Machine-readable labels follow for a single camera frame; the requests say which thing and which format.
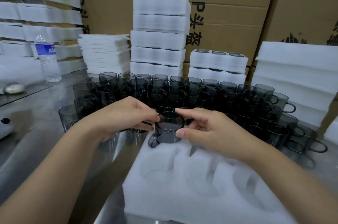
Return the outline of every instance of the hand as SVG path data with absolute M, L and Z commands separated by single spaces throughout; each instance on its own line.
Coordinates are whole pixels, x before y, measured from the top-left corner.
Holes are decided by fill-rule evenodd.
M 117 132 L 128 128 L 154 130 L 151 125 L 142 123 L 143 121 L 154 124 L 159 121 L 159 115 L 141 101 L 127 97 L 86 116 L 73 127 L 95 130 L 101 141 L 106 141 Z
M 264 142 L 221 112 L 203 108 L 176 108 L 175 111 L 184 119 L 194 119 L 188 128 L 176 132 L 177 137 L 196 142 L 227 158 L 246 162 L 255 150 L 265 147 Z

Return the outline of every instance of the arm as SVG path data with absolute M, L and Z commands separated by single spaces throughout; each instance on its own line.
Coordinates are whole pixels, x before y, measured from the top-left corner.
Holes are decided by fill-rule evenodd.
M 256 171 L 300 224 L 338 223 L 338 200 L 332 191 L 274 147 L 235 124 L 226 115 L 205 109 L 176 109 L 193 118 L 178 137 L 199 143 Z
M 126 128 L 153 130 L 141 122 L 158 119 L 131 97 L 85 117 L 0 207 L 1 223 L 67 223 L 99 143 Z

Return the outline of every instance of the person's left hand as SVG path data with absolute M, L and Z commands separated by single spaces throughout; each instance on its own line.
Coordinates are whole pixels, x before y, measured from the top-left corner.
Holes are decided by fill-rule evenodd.
M 141 101 L 127 97 L 86 116 L 74 127 L 95 130 L 106 141 L 128 128 L 152 131 L 154 128 L 144 121 L 154 124 L 159 121 L 159 115 Z

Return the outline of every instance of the plastic bottle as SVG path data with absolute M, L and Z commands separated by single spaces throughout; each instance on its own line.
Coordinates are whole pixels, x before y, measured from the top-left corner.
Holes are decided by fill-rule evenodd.
M 47 82 L 61 80 L 61 72 L 57 64 L 57 53 L 54 43 L 48 40 L 48 35 L 40 33 L 35 39 L 35 48 L 40 59 L 42 72 Z

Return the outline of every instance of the black knob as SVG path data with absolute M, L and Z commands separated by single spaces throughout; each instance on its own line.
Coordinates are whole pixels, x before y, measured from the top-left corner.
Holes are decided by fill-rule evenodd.
M 2 122 L 3 124 L 9 124 L 11 120 L 8 118 L 4 118 L 4 119 L 1 119 L 0 122 Z

